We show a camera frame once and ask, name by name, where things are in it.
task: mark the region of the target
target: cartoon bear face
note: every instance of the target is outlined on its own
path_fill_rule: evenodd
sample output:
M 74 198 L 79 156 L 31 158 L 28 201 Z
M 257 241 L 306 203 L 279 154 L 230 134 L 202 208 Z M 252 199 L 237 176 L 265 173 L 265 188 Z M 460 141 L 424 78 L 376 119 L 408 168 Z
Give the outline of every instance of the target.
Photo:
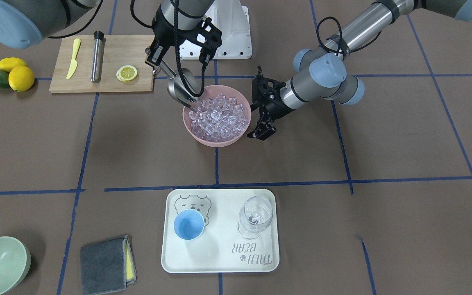
M 176 213 L 180 213 L 185 209 L 194 209 L 199 213 L 202 213 L 205 225 L 209 224 L 208 215 L 211 206 L 212 203 L 206 195 L 204 197 L 200 197 L 198 195 L 188 195 L 184 197 L 180 195 L 176 202 L 174 202 Z

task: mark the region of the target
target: white tray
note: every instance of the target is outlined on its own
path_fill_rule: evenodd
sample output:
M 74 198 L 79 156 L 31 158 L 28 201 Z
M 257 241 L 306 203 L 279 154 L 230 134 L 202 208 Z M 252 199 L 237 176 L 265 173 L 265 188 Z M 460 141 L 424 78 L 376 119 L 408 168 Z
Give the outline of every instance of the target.
M 270 226 L 256 239 L 238 232 L 239 211 L 252 196 L 273 206 Z M 174 232 L 174 219 L 185 209 L 200 209 L 206 226 L 196 239 Z M 167 196 L 161 266 L 170 273 L 268 272 L 279 264 L 276 199 L 268 189 L 176 189 Z

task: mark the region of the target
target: gray towel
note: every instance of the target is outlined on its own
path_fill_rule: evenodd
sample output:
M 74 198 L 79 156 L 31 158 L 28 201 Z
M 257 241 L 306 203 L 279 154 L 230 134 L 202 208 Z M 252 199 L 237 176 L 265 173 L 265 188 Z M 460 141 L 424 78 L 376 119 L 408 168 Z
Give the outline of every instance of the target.
M 81 247 L 81 284 L 84 295 L 126 289 L 125 249 L 128 236 Z

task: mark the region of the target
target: glass base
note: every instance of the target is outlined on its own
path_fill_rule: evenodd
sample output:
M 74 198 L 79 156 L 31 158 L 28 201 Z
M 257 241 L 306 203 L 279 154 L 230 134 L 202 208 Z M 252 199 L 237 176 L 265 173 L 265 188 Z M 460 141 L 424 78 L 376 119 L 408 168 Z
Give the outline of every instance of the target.
M 262 234 L 262 232 L 260 232 L 260 233 L 251 233 L 250 231 L 247 231 L 243 227 L 241 222 L 238 222 L 238 232 L 240 233 L 240 235 L 242 235 L 242 237 L 244 237 L 245 239 L 248 239 L 248 240 L 256 239 L 257 237 L 259 237 Z

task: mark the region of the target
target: cut lemon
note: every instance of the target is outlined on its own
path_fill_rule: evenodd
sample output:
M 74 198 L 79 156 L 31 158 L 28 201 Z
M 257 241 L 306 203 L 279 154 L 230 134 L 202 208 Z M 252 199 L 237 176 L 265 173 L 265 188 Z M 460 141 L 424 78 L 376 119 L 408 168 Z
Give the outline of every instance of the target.
M 137 69 L 133 66 L 123 66 L 116 72 L 116 78 L 121 82 L 132 81 L 137 77 Z

